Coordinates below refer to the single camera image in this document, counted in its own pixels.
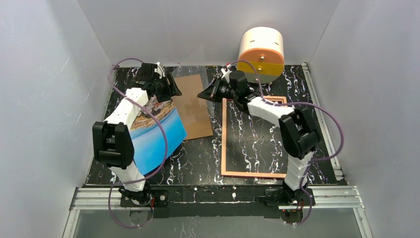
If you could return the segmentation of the brown cardboard backing board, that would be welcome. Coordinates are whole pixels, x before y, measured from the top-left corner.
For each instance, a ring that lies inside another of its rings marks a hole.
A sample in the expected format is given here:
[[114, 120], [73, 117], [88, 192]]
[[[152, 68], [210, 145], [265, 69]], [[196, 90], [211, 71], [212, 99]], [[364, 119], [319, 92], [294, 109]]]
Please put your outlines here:
[[203, 138], [213, 135], [213, 129], [208, 112], [207, 102], [198, 98], [203, 91], [201, 76], [199, 74], [175, 78], [175, 83], [181, 91], [181, 96], [172, 99], [178, 114], [186, 129], [186, 140]]

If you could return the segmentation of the beach landscape photo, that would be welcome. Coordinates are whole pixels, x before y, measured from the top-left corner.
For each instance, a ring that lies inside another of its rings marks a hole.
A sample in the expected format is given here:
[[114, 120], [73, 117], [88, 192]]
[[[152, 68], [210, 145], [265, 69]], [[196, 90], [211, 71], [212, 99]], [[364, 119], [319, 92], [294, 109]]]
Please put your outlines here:
[[[167, 156], [170, 156], [187, 135], [174, 102], [159, 103], [152, 99], [145, 108], [163, 127], [168, 141]], [[134, 161], [140, 173], [145, 175], [159, 167], [163, 161], [165, 142], [155, 120], [148, 113], [140, 111], [130, 127], [130, 135], [134, 146]]]

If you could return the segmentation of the pink photo frame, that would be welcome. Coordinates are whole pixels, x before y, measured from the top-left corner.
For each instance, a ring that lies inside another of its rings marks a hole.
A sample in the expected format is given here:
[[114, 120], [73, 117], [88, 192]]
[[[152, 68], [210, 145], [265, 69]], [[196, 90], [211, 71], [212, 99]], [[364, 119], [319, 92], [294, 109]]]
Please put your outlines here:
[[222, 136], [221, 136], [221, 159], [220, 169], [223, 177], [235, 178], [261, 178], [261, 179], [285, 179], [286, 174], [279, 173], [260, 173], [260, 172], [236, 172], [226, 169], [227, 151], [227, 100], [222, 100]]

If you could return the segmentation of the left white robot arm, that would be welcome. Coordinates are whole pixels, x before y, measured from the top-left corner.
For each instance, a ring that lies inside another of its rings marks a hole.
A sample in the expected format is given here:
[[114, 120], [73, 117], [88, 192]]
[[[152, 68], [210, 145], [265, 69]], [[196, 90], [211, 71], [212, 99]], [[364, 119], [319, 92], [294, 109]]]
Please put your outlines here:
[[123, 99], [104, 120], [92, 127], [94, 158], [120, 179], [125, 190], [143, 191], [148, 177], [181, 144], [186, 131], [176, 109], [158, 119], [146, 109], [151, 99], [168, 102], [182, 93], [160, 62], [142, 63], [126, 92], [114, 90]]

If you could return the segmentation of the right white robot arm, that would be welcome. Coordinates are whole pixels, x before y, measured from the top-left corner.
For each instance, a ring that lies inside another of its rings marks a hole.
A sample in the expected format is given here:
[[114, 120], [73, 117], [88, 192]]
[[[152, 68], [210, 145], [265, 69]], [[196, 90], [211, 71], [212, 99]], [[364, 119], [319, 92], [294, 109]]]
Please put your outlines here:
[[197, 96], [215, 103], [230, 99], [240, 111], [279, 127], [283, 147], [288, 153], [281, 196], [288, 202], [302, 198], [310, 160], [320, 143], [320, 133], [307, 108], [296, 109], [269, 101], [254, 91], [245, 73], [239, 70], [217, 77]]

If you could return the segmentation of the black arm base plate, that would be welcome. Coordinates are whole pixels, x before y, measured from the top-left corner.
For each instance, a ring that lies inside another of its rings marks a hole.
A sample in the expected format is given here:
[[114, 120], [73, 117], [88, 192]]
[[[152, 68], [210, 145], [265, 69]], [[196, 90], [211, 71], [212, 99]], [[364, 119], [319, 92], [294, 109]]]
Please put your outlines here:
[[123, 208], [151, 209], [155, 219], [172, 217], [303, 217], [316, 204], [313, 190], [286, 191], [282, 185], [147, 185], [140, 192], [118, 187]]

